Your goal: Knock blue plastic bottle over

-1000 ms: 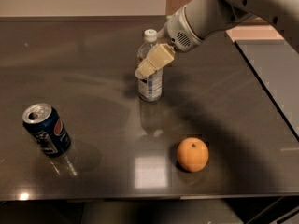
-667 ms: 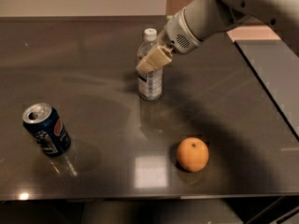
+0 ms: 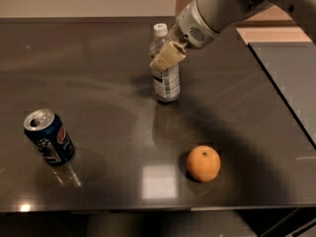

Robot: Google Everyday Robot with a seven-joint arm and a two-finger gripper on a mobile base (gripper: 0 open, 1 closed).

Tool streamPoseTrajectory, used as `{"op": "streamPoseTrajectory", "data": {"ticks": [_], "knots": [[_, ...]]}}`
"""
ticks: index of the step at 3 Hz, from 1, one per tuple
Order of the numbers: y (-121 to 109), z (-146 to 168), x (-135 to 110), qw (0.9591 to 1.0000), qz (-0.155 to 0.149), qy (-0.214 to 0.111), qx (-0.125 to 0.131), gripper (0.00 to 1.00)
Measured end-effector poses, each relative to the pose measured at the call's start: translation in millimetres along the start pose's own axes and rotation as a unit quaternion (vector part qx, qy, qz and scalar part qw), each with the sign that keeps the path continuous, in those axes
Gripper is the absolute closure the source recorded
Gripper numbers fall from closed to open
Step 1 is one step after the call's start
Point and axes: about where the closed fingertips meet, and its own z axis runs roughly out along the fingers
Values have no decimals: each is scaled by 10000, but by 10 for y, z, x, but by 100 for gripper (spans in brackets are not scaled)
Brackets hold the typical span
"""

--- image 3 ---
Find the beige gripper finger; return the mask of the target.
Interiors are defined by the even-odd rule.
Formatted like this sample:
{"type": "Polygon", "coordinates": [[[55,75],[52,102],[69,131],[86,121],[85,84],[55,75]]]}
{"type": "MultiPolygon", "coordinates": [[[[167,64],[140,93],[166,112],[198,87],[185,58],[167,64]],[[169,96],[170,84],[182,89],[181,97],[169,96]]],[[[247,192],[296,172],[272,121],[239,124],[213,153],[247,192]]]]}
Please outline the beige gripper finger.
{"type": "Polygon", "coordinates": [[[150,62],[150,67],[157,71],[164,71],[185,58],[185,46],[179,42],[169,41],[150,62]]]}

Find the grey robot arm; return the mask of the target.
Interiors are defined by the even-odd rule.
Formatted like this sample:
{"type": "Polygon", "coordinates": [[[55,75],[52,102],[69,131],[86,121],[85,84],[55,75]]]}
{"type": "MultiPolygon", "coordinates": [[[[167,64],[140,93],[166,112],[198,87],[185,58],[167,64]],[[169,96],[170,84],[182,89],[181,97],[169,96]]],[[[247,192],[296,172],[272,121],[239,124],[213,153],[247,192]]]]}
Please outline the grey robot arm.
{"type": "Polygon", "coordinates": [[[281,8],[311,40],[316,39],[316,0],[193,0],[177,17],[167,42],[150,62],[164,71],[186,58],[187,48],[203,48],[230,25],[269,5],[281,8]]]}

